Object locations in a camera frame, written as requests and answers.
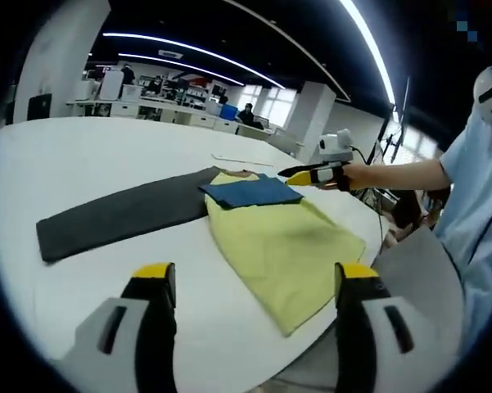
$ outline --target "light blue shirt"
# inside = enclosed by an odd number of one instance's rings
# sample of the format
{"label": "light blue shirt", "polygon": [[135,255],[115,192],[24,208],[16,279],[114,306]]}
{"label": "light blue shirt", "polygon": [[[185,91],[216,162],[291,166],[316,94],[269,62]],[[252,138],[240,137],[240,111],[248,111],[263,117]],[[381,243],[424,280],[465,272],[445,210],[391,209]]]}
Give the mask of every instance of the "light blue shirt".
{"label": "light blue shirt", "polygon": [[435,235],[452,256],[464,290],[462,351],[471,348],[492,313],[492,126],[473,109],[464,131],[440,158],[454,183]]}

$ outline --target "window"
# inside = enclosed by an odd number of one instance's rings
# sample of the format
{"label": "window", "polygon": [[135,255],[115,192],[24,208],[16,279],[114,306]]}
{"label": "window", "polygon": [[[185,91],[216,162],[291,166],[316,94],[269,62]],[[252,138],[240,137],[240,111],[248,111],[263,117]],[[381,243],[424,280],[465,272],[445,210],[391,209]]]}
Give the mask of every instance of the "window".
{"label": "window", "polygon": [[436,142],[417,129],[407,127],[404,135],[404,143],[399,146],[395,160],[391,163],[395,146],[399,142],[400,126],[392,122],[387,128],[384,138],[381,140],[381,148],[384,151],[384,163],[386,165],[408,164],[410,162],[419,162],[430,160],[436,156]]}
{"label": "window", "polygon": [[260,112],[260,116],[268,118],[269,123],[283,127],[289,116],[295,97],[296,90],[271,88]]}
{"label": "window", "polygon": [[238,99],[238,110],[242,111],[246,107],[246,104],[249,103],[251,103],[253,108],[255,108],[261,91],[262,86],[255,86],[254,84],[244,86],[244,88],[242,88],[240,98]]}

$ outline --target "ceiling light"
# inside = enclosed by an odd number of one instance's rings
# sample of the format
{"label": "ceiling light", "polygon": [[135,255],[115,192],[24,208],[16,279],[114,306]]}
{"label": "ceiling light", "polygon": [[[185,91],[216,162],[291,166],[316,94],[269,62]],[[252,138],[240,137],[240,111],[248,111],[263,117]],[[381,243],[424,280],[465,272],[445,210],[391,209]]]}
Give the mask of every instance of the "ceiling light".
{"label": "ceiling light", "polygon": [[197,52],[201,52],[201,53],[205,53],[206,55],[210,55],[210,56],[213,56],[213,57],[217,57],[219,58],[220,60],[224,60],[224,61],[227,61],[228,63],[231,63],[235,66],[238,66],[244,70],[248,70],[250,72],[252,72],[253,74],[255,75],[258,75],[260,78],[263,78],[269,82],[271,82],[272,84],[274,84],[275,86],[278,86],[279,88],[284,88],[281,84],[275,82],[274,80],[268,78],[267,76],[265,75],[262,75],[260,72],[258,71],[255,71],[255,70],[252,70],[251,68],[249,68],[248,66],[246,65],[243,65],[243,64],[240,64],[234,60],[231,60],[231,59],[228,59],[227,57],[224,57],[224,56],[220,56],[219,54],[217,53],[214,53],[214,52],[210,52],[210,51],[206,51],[205,49],[201,49],[199,47],[193,47],[192,45],[187,45],[186,43],[179,43],[177,41],[171,41],[170,39],[165,39],[165,38],[158,38],[158,37],[150,37],[148,35],[139,35],[139,34],[124,34],[124,33],[104,33],[103,34],[104,37],[123,37],[123,38],[140,38],[140,39],[148,39],[148,40],[151,40],[151,41],[157,41],[159,43],[170,43],[171,45],[177,45],[179,47],[186,47],[187,49],[192,49],[193,51],[197,51]]}
{"label": "ceiling light", "polygon": [[363,39],[366,41],[366,44],[369,46],[369,50],[373,55],[373,59],[377,63],[378,72],[380,72],[382,82],[384,82],[384,87],[386,88],[387,98],[391,105],[395,105],[396,104],[395,95],[393,94],[393,88],[391,87],[390,76],[387,74],[386,66],[384,65],[384,60],[382,59],[382,55],[378,51],[377,43],[375,42],[375,39],[373,38],[371,31],[369,31],[366,21],[363,19],[362,15],[360,15],[359,10],[351,0],[339,0],[339,1],[350,14],[351,18],[359,28],[360,33],[362,33]]}
{"label": "ceiling light", "polygon": [[192,70],[197,70],[197,71],[205,72],[206,74],[214,75],[214,76],[216,76],[218,78],[226,79],[226,80],[228,80],[230,82],[233,82],[234,84],[238,84],[240,86],[244,86],[243,83],[238,82],[235,79],[231,79],[231,78],[228,78],[227,76],[223,76],[221,74],[217,74],[216,72],[204,70],[203,68],[195,67],[194,65],[189,65],[189,64],[185,64],[185,63],[179,63],[177,61],[171,61],[171,60],[166,60],[166,59],[159,59],[158,57],[130,55],[128,53],[119,53],[118,56],[121,56],[121,57],[134,57],[134,58],[137,58],[137,59],[145,59],[145,60],[153,60],[153,61],[162,61],[164,63],[174,64],[176,66],[187,67],[187,68],[191,68]]}

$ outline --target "column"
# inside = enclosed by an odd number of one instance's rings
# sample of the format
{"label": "column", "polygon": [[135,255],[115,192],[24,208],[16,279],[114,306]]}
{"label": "column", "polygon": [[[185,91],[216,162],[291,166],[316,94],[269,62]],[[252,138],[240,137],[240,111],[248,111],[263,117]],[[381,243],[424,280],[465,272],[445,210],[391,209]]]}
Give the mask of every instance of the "column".
{"label": "column", "polygon": [[287,126],[287,132],[304,146],[296,158],[307,164],[318,145],[336,94],[325,84],[306,82]]}
{"label": "column", "polygon": [[13,122],[27,120],[31,97],[51,93],[51,117],[70,115],[89,52],[111,8],[108,0],[64,2],[34,38],[16,90]]}

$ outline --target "dark gray fabric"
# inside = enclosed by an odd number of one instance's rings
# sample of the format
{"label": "dark gray fabric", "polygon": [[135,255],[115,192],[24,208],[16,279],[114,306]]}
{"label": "dark gray fabric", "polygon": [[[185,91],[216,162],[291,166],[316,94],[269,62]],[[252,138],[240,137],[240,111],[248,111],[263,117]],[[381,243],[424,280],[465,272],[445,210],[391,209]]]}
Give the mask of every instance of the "dark gray fabric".
{"label": "dark gray fabric", "polygon": [[76,206],[36,224],[42,259],[56,262],[92,248],[207,215],[204,192],[216,167],[143,184]]}

